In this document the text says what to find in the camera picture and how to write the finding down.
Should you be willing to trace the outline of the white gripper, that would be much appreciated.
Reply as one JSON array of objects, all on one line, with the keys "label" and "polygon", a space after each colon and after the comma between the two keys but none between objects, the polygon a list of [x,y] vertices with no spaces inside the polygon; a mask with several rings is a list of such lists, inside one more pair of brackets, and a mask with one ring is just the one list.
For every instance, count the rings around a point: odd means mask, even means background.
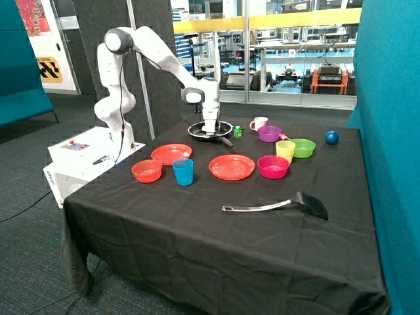
[{"label": "white gripper", "polygon": [[205,131],[215,132],[217,120],[219,118],[219,105],[203,105],[202,115],[204,119]]}]

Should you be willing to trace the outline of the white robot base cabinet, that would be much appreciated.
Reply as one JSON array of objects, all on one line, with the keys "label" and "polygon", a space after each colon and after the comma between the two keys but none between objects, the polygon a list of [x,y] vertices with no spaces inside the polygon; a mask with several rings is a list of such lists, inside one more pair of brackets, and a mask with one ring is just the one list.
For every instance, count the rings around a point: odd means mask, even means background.
[{"label": "white robot base cabinet", "polygon": [[[43,172],[58,207],[63,208],[66,197],[143,147],[143,143],[132,141],[120,148],[107,127],[93,127],[48,147],[52,163]],[[110,158],[93,165],[102,156]]]}]

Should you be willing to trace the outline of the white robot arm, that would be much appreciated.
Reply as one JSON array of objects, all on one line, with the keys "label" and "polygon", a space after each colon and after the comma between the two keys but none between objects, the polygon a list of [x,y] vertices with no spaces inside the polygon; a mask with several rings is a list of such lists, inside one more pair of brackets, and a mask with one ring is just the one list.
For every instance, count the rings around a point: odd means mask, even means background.
[{"label": "white robot arm", "polygon": [[142,55],[154,68],[173,74],[184,85],[185,101],[202,105],[205,136],[216,137],[220,129],[219,82],[213,77],[196,79],[155,31],[142,26],[110,29],[97,48],[100,82],[110,95],[96,103],[94,112],[107,124],[111,140],[116,144],[134,141],[131,125],[123,117],[136,104],[123,73],[123,62],[131,52]]}]

